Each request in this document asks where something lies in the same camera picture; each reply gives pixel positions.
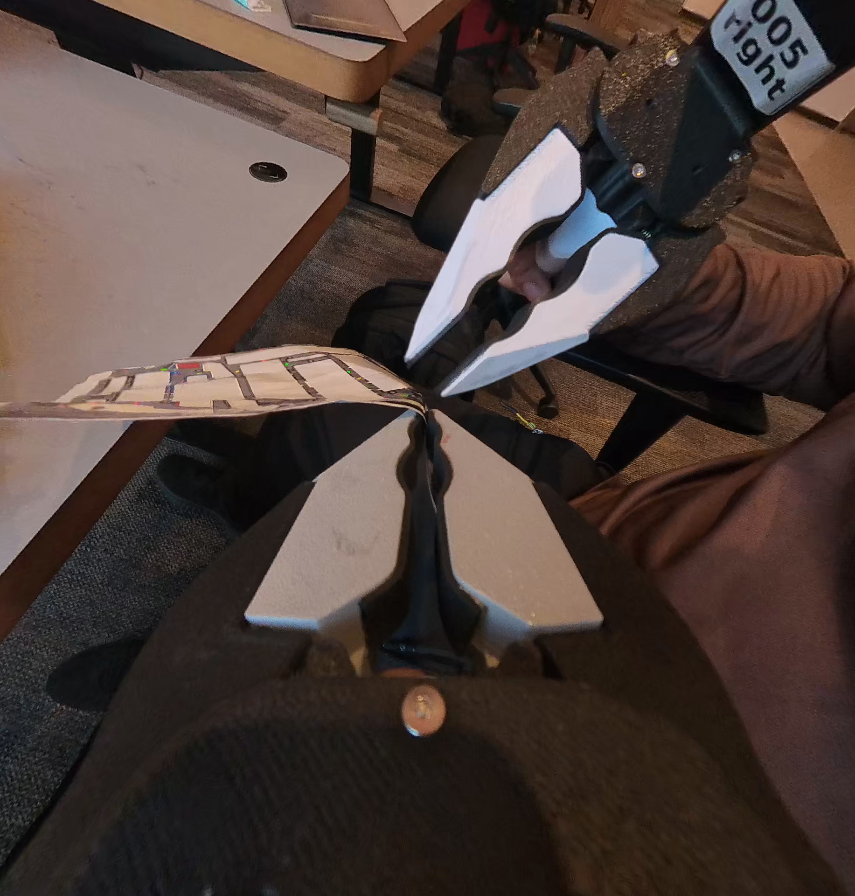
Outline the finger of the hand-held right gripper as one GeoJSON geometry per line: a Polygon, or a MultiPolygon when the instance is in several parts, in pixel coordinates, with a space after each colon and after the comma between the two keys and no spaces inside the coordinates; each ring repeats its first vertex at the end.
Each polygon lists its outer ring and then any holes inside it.
{"type": "Polygon", "coordinates": [[[590,330],[657,268],[644,241],[603,234],[591,244],[576,280],[518,312],[499,339],[486,343],[447,378],[440,394],[447,398],[479,390],[586,342],[590,330]]]}
{"type": "Polygon", "coordinates": [[[414,364],[502,274],[523,240],[566,218],[584,193],[581,157],[564,129],[553,128],[491,192],[471,204],[421,307],[404,356],[414,364]]]}

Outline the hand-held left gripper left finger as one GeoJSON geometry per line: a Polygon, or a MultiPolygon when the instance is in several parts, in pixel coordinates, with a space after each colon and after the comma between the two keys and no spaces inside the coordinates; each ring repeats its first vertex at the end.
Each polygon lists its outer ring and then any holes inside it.
{"type": "Polygon", "coordinates": [[[424,418],[405,410],[313,482],[244,611],[251,626],[341,643],[369,673],[364,602],[401,576],[413,499],[405,465],[424,418]]]}

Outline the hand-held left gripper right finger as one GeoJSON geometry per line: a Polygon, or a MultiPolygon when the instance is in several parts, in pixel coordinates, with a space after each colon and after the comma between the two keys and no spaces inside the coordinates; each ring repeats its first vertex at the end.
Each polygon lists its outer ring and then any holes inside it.
{"type": "Polygon", "coordinates": [[[540,635],[597,631],[604,616],[534,482],[441,411],[432,412],[452,574],[480,608],[478,647],[500,659],[540,635]]]}

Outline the holographic sticker sheet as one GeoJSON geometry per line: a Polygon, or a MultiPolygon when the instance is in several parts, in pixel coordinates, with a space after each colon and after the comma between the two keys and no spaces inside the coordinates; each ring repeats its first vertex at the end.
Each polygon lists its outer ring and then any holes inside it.
{"type": "Polygon", "coordinates": [[[414,387],[358,352],[283,345],[90,375],[58,399],[0,401],[0,419],[235,419],[332,404],[428,411],[414,387]]]}

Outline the person's right forearm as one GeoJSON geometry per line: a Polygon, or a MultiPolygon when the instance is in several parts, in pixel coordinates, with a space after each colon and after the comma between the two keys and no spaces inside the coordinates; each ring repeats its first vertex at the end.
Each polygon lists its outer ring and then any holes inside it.
{"type": "Polygon", "coordinates": [[[673,303],[605,338],[823,412],[855,408],[855,263],[719,245],[673,303]]]}

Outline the person's right hand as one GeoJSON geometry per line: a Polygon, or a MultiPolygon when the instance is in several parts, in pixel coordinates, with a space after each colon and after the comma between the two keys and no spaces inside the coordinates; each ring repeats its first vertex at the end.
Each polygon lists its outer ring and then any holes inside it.
{"type": "Polygon", "coordinates": [[[499,285],[535,303],[547,297],[565,259],[554,255],[542,239],[518,249],[511,257],[499,285]]]}

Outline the person's dark trousers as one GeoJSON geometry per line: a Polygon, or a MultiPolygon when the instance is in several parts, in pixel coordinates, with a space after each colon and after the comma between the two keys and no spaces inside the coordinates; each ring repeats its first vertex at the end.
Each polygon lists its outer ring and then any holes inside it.
{"type": "MultiPolygon", "coordinates": [[[[522,424],[463,399],[428,397],[433,408],[566,500],[582,496],[611,474],[566,438],[531,434],[522,424]]],[[[321,405],[268,415],[253,436],[209,420],[182,420],[175,427],[180,439],[216,454],[222,464],[170,454],[158,463],[155,480],[175,506],[205,512],[237,536],[400,411],[379,404],[321,405]]]]}

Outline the red backpack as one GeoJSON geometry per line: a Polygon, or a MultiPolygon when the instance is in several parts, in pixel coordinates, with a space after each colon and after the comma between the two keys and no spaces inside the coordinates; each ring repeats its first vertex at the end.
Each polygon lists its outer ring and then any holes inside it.
{"type": "Polygon", "coordinates": [[[528,36],[533,10],[533,2],[469,2],[460,21],[457,56],[495,74],[511,72],[511,56],[528,36]]]}

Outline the dark flat pad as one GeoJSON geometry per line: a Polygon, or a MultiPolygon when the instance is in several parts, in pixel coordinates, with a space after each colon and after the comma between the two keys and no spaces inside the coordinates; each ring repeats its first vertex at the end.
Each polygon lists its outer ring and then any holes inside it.
{"type": "Polygon", "coordinates": [[[351,39],[407,41],[386,1],[285,1],[284,6],[296,28],[351,39]]]}

